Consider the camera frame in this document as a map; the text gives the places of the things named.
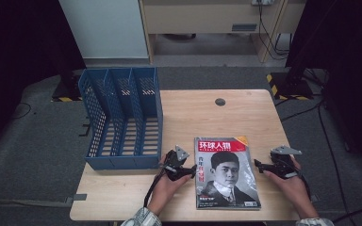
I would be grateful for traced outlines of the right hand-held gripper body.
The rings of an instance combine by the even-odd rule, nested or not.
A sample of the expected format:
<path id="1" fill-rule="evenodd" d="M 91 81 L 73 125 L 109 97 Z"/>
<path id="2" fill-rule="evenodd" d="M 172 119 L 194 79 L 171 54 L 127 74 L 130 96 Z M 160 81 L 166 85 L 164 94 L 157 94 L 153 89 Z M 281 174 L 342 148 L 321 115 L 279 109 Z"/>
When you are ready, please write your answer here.
<path id="1" fill-rule="evenodd" d="M 301 151 L 285 145 L 271 149 L 271 161 L 275 166 L 274 174 L 282 179 L 297 176 L 299 170 L 295 167 L 291 156 L 293 154 L 300 155 L 301 153 Z"/>

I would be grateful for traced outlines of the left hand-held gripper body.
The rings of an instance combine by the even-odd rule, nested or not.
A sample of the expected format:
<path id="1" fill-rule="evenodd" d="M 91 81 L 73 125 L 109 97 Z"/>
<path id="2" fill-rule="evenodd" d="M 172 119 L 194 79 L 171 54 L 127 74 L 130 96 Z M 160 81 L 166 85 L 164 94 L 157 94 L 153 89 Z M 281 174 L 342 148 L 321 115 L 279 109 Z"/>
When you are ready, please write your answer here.
<path id="1" fill-rule="evenodd" d="M 190 169 L 185 169 L 183 164 L 186 162 L 189 154 L 178 145 L 174 150 L 170 150 L 166 154 L 164 169 L 170 180 L 176 181 L 181 177 L 190 174 Z"/>

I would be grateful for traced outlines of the magazine with portrait cover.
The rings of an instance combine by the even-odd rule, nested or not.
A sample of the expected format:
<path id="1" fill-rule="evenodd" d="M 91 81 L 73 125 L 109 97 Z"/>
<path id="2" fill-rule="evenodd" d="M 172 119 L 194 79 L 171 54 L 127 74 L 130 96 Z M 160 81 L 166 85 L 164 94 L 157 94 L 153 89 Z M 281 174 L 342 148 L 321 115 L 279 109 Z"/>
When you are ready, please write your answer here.
<path id="1" fill-rule="evenodd" d="M 196 137 L 196 208 L 259 210 L 246 136 Z"/>

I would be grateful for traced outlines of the blue plastic file rack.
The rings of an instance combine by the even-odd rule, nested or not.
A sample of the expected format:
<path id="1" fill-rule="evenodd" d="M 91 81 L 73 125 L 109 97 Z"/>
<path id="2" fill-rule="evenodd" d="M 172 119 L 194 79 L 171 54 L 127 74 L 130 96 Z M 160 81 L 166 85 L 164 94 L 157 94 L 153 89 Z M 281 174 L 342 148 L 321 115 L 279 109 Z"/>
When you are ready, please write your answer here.
<path id="1" fill-rule="evenodd" d="M 94 170 L 157 168 L 163 112 L 156 69 L 86 69 L 78 87 L 90 119 L 86 162 Z"/>

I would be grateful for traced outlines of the person's right hand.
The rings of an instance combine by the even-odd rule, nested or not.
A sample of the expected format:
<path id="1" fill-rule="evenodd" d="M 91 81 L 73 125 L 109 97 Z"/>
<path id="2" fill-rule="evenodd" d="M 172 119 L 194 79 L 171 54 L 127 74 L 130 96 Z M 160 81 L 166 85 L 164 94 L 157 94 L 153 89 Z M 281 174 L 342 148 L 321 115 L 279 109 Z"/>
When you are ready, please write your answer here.
<path id="1" fill-rule="evenodd" d="M 284 180 L 267 170 L 264 170 L 264 174 L 281 189 L 285 197 L 294 206 L 300 219 L 319 217 L 319 214 L 312 204 L 307 194 L 305 184 L 301 178 L 294 176 Z"/>

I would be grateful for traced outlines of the person's left hand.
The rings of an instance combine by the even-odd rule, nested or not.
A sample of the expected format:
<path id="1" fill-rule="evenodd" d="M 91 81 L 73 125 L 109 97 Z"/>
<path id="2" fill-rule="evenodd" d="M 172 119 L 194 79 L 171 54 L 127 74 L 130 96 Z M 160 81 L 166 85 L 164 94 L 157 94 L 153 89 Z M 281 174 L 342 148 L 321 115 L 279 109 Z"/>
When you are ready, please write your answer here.
<path id="1" fill-rule="evenodd" d="M 182 177 L 176 181 L 172 181 L 166 173 L 159 173 L 156 179 L 157 182 L 153 188 L 147 208 L 159 216 L 176 191 L 190 179 Z"/>

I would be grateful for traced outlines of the black curtain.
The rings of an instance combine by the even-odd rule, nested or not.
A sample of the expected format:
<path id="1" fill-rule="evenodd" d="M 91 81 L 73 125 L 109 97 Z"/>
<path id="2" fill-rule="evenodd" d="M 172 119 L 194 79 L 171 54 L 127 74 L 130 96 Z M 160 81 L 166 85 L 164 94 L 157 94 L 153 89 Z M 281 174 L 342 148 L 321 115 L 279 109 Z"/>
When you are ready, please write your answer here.
<path id="1" fill-rule="evenodd" d="M 306 0 L 286 65 L 329 72 L 325 96 L 362 154 L 362 0 Z"/>
<path id="2" fill-rule="evenodd" d="M 27 86 L 59 74 L 72 89 L 84 67 L 59 0 L 0 0 L 0 134 Z"/>

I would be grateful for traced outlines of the light wooden desk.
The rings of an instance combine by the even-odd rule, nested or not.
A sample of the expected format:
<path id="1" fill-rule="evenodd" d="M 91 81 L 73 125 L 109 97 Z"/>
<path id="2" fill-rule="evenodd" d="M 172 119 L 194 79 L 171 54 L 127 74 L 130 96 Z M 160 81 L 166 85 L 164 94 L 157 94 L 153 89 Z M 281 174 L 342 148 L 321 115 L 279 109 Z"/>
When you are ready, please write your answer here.
<path id="1" fill-rule="evenodd" d="M 148 52 L 158 34 L 249 34 L 261 62 L 270 56 L 279 34 L 293 34 L 306 0 L 139 0 Z"/>

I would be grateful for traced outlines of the white cabinet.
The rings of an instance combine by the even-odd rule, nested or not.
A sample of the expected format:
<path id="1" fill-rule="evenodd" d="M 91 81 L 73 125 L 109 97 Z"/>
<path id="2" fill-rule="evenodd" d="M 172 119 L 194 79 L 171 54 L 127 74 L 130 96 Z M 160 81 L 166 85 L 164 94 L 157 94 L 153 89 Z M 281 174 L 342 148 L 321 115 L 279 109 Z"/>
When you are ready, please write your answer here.
<path id="1" fill-rule="evenodd" d="M 85 59 L 147 58 L 139 0 L 59 0 Z"/>

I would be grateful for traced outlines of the black table bracket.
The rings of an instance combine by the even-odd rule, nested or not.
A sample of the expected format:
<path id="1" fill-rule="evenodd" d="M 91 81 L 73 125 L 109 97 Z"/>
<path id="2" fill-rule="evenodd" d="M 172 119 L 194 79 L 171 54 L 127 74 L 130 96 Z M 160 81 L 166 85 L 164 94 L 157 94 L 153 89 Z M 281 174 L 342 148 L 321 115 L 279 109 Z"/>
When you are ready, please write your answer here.
<path id="1" fill-rule="evenodd" d="M 91 130 L 90 118 L 86 117 L 86 121 L 81 125 L 82 132 L 79 134 L 80 137 L 87 137 Z"/>

